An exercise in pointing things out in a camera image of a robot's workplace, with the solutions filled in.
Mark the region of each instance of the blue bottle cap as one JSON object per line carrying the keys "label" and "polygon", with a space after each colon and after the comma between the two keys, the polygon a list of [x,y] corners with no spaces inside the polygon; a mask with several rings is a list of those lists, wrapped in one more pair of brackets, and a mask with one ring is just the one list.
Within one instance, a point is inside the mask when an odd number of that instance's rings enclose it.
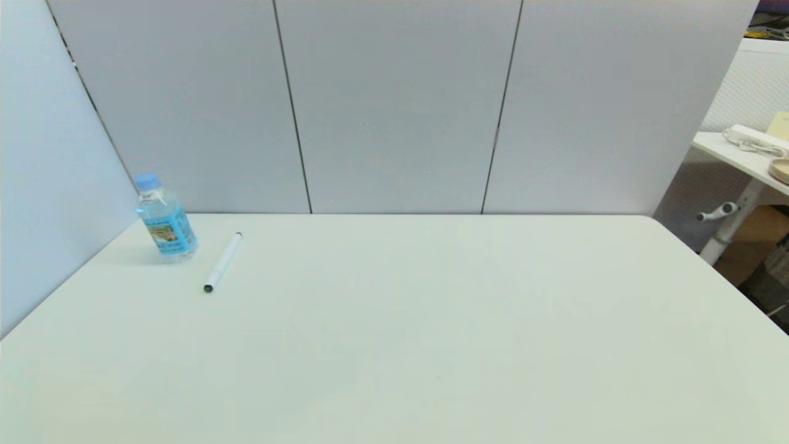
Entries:
{"label": "blue bottle cap", "polygon": [[134,178],[134,184],[140,191],[155,190],[162,185],[159,177],[154,173],[143,173]]}

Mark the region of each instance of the bottle label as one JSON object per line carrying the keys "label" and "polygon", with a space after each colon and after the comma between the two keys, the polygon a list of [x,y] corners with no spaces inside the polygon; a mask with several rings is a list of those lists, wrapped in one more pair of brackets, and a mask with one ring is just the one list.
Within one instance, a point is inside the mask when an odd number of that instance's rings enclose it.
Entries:
{"label": "bottle label", "polygon": [[143,219],[161,254],[185,253],[195,243],[195,235],[183,207],[179,206],[169,216]]}

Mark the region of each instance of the panel seam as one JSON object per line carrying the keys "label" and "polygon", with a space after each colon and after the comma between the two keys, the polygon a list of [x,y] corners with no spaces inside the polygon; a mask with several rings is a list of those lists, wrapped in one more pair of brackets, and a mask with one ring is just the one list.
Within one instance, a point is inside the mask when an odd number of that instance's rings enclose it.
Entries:
{"label": "panel seam", "polygon": [[493,159],[495,157],[495,149],[499,144],[499,131],[501,130],[501,116],[504,113],[504,100],[507,99],[507,87],[510,85],[510,72],[512,72],[512,60],[515,58],[515,45],[518,44],[518,30],[521,28],[521,15],[523,14],[523,2],[518,9],[518,22],[515,24],[515,36],[512,39],[512,51],[510,52],[510,64],[507,66],[507,77],[504,80],[504,92],[501,96],[501,107],[499,108],[499,121],[496,123],[495,136],[493,137],[493,149],[491,150],[491,162],[488,165],[488,180],[485,182],[485,193],[482,196],[482,208],[480,214],[485,213],[485,202],[488,200],[488,188],[491,184],[491,173],[493,171]]}

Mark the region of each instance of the power strip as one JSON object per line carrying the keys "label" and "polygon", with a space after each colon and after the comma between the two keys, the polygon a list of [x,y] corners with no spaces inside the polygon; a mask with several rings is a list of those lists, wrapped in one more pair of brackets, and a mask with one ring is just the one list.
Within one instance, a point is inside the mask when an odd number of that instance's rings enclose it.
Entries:
{"label": "power strip", "polygon": [[747,126],[733,125],[724,130],[723,135],[726,140],[745,151],[758,152],[773,157],[786,157],[789,152],[789,141],[752,130]]}

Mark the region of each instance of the gray partition wall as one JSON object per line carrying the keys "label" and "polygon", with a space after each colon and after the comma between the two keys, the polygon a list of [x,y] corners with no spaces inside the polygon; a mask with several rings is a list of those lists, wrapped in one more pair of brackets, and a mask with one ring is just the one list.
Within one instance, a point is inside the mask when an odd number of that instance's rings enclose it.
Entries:
{"label": "gray partition wall", "polygon": [[486,213],[651,215],[756,0],[525,0]]}
{"label": "gray partition wall", "polygon": [[479,213],[519,0],[277,0],[312,209]]}
{"label": "gray partition wall", "polygon": [[648,215],[756,3],[50,0],[190,211]]}
{"label": "gray partition wall", "polygon": [[50,0],[134,175],[189,211],[309,211],[270,1]]}

